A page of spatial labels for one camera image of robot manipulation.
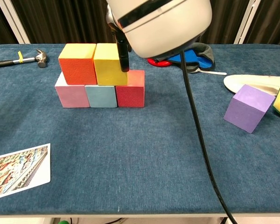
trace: red object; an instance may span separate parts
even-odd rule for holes
[[[167,62],[167,61],[156,62],[154,59],[151,58],[149,58],[147,61],[148,63],[156,67],[168,67],[172,65],[172,62]]]
[[[145,72],[129,70],[127,85],[116,86],[118,107],[144,107]]]

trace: hammer head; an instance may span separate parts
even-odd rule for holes
[[[35,57],[37,60],[37,65],[40,68],[45,68],[46,67],[46,61],[47,61],[47,54],[43,50],[36,49],[38,52],[38,55]]]

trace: hammer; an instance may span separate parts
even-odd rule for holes
[[[46,61],[47,61],[47,54],[43,50],[36,50],[38,52],[38,55],[36,57],[30,57],[30,58],[24,58],[24,59],[18,59],[18,60],[6,60],[6,61],[0,61],[0,67],[6,67],[11,66],[15,64],[20,63],[28,63],[28,62],[37,62],[38,67],[45,68],[46,67]]]

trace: cube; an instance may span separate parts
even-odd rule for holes
[[[142,70],[128,71],[128,85],[116,86],[119,107],[144,107],[145,72]]]
[[[127,85],[127,72],[121,71],[115,43],[98,43],[93,60],[98,85]]]
[[[90,107],[117,107],[114,86],[86,85],[85,89]]]
[[[95,85],[93,56],[96,44],[68,43],[59,55],[59,63],[68,85]]]
[[[90,107],[84,85],[68,85],[61,72],[55,89],[64,108]]]
[[[224,119],[252,133],[274,99],[266,92],[244,85],[231,99]]]

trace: purple block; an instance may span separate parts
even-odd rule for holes
[[[224,119],[252,133],[274,99],[266,92],[244,85],[231,99]]]

